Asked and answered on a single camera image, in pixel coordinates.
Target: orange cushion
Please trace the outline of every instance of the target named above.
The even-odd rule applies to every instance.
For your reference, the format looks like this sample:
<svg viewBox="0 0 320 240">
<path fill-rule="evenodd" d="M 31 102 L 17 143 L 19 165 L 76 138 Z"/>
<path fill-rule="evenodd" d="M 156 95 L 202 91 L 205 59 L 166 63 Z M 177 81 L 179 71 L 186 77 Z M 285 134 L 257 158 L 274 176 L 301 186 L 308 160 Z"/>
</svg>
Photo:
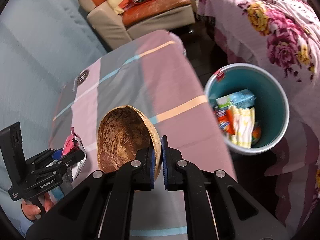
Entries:
<svg viewBox="0 0 320 240">
<path fill-rule="evenodd" d="M 191 4 L 190 0 L 150 0 L 126 10 L 122 22 L 126 28 L 174 8 Z"/>
<path fill-rule="evenodd" d="M 105 1 L 106 0 L 79 0 L 79 4 L 87 13 L 90 13 L 94 8 Z"/>
</svg>

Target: coconut shell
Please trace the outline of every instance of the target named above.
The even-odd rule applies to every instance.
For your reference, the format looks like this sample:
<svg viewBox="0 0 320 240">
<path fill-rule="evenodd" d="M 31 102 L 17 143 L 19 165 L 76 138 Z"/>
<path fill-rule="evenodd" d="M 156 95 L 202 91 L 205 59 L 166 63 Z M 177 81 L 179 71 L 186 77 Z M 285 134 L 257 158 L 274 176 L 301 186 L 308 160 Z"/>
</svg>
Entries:
<svg viewBox="0 0 320 240">
<path fill-rule="evenodd" d="M 155 149 L 155 179 L 161 163 L 161 143 L 156 128 L 138 109 L 119 106 L 106 114 L 98 129 L 98 167 L 105 173 L 117 171 L 135 159 L 137 151 L 150 145 Z"/>
</svg>

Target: blue gripper pad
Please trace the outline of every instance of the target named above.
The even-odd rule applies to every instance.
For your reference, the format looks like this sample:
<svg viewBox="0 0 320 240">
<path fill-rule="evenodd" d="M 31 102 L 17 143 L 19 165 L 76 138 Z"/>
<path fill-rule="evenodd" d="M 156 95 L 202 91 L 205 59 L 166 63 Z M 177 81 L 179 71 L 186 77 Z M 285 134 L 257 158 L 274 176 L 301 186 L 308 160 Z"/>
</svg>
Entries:
<svg viewBox="0 0 320 240">
<path fill-rule="evenodd" d="M 151 179 L 152 189 L 154 188 L 154 184 L 155 184 L 155 158 L 156 158 L 155 149 L 152 148 L 151 167 L 150 167 L 150 179 Z"/>
<path fill-rule="evenodd" d="M 63 148 L 59 149 L 59 150 L 56 150 L 53 154 L 52 154 L 52 158 L 54 160 L 60 160 L 61 158 L 61 155 L 62 155 L 62 150 Z"/>
<path fill-rule="evenodd" d="M 164 145 L 164 138 L 161 138 L 161 155 L 162 155 L 162 169 L 163 169 L 163 180 L 164 180 L 164 188 L 168 187 L 168 167 L 167 167 L 167 159 L 166 159 L 166 147 Z"/>
</svg>

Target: logo patch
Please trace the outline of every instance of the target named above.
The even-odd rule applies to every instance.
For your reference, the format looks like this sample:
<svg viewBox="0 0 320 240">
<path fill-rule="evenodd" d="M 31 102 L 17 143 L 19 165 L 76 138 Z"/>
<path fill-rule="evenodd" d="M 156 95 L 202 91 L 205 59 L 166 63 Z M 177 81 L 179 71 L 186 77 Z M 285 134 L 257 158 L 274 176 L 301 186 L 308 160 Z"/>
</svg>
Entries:
<svg viewBox="0 0 320 240">
<path fill-rule="evenodd" d="M 89 75 L 89 69 L 86 69 L 83 71 L 77 78 L 76 84 L 77 86 L 80 86 L 88 77 Z"/>
<path fill-rule="evenodd" d="M 44 188 L 44 187 L 46 187 L 46 186 L 50 185 L 51 183 L 53 183 L 53 180 L 51 180 L 51 181 L 49 181 L 49 182 L 47 182 L 47 183 L 43 184 L 43 185 L 42 185 L 42 186 L 40 186 L 39 188 Z"/>
</svg>

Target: bed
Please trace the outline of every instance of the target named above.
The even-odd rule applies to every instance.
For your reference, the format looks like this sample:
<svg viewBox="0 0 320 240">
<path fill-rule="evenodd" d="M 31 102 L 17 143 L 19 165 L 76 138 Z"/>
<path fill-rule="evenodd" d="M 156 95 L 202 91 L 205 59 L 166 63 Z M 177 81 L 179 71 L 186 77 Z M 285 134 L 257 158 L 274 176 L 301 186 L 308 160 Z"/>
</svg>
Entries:
<svg viewBox="0 0 320 240">
<path fill-rule="evenodd" d="M 290 105 L 289 126 L 272 149 L 278 175 L 276 216 L 293 236 L 319 200 L 319 0 L 199 0 L 216 44 L 229 63 L 246 62 L 271 73 Z"/>
</svg>

